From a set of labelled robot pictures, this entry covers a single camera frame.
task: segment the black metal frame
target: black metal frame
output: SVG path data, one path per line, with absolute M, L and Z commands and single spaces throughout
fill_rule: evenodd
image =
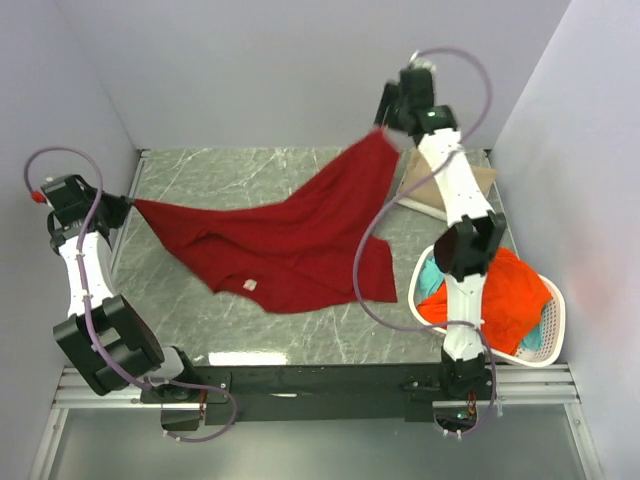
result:
M 200 384 L 222 387 L 236 397 L 241 407 L 237 421 L 253 422 L 380 418 L 433 422 L 433 402 L 452 399 L 441 390 L 440 369 L 439 363 L 194 367 Z M 491 386 L 476 392 L 478 400 L 488 400 Z M 140 400 L 173 402 L 166 391 L 143 392 Z M 231 412 L 224 395 L 209 394 L 204 423 L 225 424 Z M 195 430 L 200 412 L 165 412 L 162 424 L 166 430 Z

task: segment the white wall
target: white wall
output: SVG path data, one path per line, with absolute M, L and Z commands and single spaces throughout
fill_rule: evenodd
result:
M 138 147 L 348 145 L 417 48 L 477 54 L 491 147 L 569 0 L 56 0 Z M 439 60 L 439 100 L 468 126 L 470 67 Z
M 0 2 L 0 478 L 28 476 L 63 356 L 51 328 L 64 320 L 64 264 L 49 248 L 45 208 L 22 184 L 36 149 L 62 144 L 94 155 L 107 187 L 125 192 L 135 150 L 51 0 Z M 34 169 L 88 172 L 81 159 L 51 155 Z
M 493 153 L 519 250 L 564 292 L 607 478 L 640 471 L 640 3 L 573 0 Z

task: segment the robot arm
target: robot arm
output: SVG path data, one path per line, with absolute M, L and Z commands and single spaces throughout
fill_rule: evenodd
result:
M 97 394 L 120 390 L 127 382 L 105 364 L 88 337 L 85 292 L 76 263 L 80 227 L 95 199 L 96 189 L 79 175 L 67 175 L 47 179 L 41 190 L 42 201 L 51 208 L 47 219 L 51 248 L 65 261 L 71 294 L 68 319 L 54 327 L 54 338 Z M 109 354 L 135 377 L 152 374 L 193 381 L 193 367 L 186 355 L 174 347 L 161 348 L 133 307 L 122 295 L 114 293 L 109 270 L 109 234 L 123 225 L 130 208 L 129 199 L 103 193 L 84 239 L 84 264 L 94 326 L 99 335 L 104 335 L 102 340 Z
M 431 65 L 412 61 L 400 71 L 397 84 L 385 86 L 375 124 L 411 136 L 432 171 L 454 155 L 435 176 L 448 230 L 435 242 L 434 257 L 445 274 L 447 320 L 465 321 L 480 329 L 486 274 L 506 220 L 494 212 L 473 177 L 452 110 L 435 106 L 434 99 Z M 484 348 L 470 326 L 448 327 L 442 362 L 441 382 L 452 396 L 465 395 L 485 381 Z

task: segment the small label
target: small label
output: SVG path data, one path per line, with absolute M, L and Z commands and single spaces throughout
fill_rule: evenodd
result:
M 249 290 L 250 292 L 253 292 L 256 289 L 257 285 L 258 285 L 258 282 L 256 282 L 255 280 L 249 279 L 246 282 L 244 282 L 244 285 L 242 286 L 242 288 L 244 288 L 245 290 Z

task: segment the red towel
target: red towel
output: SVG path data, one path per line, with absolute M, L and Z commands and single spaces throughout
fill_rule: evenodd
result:
M 140 199 L 135 206 L 213 292 L 242 295 L 267 312 L 307 312 L 356 299 L 355 251 L 384 203 L 398 157 L 376 130 L 281 203 L 232 211 Z M 360 288 L 368 300 L 397 301 L 387 242 L 367 242 Z

